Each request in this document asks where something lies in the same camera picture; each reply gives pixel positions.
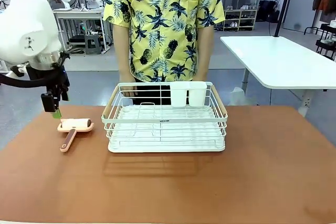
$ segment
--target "dish rack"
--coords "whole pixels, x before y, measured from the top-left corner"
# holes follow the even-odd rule
[[[167,92],[169,82],[120,83],[116,86],[101,117],[115,153],[143,152],[219,152],[225,149],[228,115],[216,88],[207,82],[204,106],[127,105],[123,87],[156,86],[143,92]]]

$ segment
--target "white table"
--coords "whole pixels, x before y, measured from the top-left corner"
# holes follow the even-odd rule
[[[103,22],[103,9],[90,9],[87,11],[81,11],[80,9],[72,9],[72,10],[62,10],[62,9],[56,9],[53,11],[56,17],[57,25],[59,29],[61,28],[60,26],[60,20],[62,19],[78,19],[78,20],[100,20],[101,24],[101,30],[103,33],[103,41],[104,41],[104,47],[105,51],[109,50],[109,47],[107,46],[106,43],[106,35],[105,35],[105,29],[104,29],[104,22]],[[61,39],[62,39],[62,44],[63,47],[66,48],[66,44],[64,42],[63,34],[61,33]]]
[[[245,66],[241,88],[249,73],[266,88],[305,90],[299,113],[306,116],[316,90],[336,89],[336,62],[289,39],[271,36],[221,37]]]

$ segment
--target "pineapple print shirt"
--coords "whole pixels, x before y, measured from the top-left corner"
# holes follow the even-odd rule
[[[130,68],[141,81],[189,81],[197,29],[224,20],[221,0],[107,0],[104,20],[131,27]]]

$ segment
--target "table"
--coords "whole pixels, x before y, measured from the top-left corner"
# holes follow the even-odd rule
[[[229,106],[221,153],[113,154],[102,106],[68,153],[42,113],[0,151],[0,220],[53,223],[331,223],[336,149],[293,108]]]
[[[289,39],[272,36],[230,36],[221,41],[266,88],[305,90],[299,113],[306,116],[316,90],[336,89],[336,63]]]
[[[105,30],[104,30],[104,22],[103,22],[103,9],[89,9],[87,11],[81,11],[80,9],[72,9],[72,10],[54,10],[54,15],[57,21],[57,25],[60,29],[61,33],[61,39],[62,39],[62,45],[64,48],[66,48],[66,44],[64,42],[63,34],[61,32],[61,25],[60,25],[60,20],[62,19],[78,19],[78,20],[100,20],[101,24],[101,30],[103,34],[103,41],[104,41],[104,52],[109,50],[109,47],[107,46],[106,43],[106,36],[105,36]]]

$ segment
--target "white cup holder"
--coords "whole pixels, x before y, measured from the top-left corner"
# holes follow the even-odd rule
[[[189,105],[204,106],[207,85],[204,81],[174,81],[170,83],[172,107],[185,107],[187,91],[189,91]]]

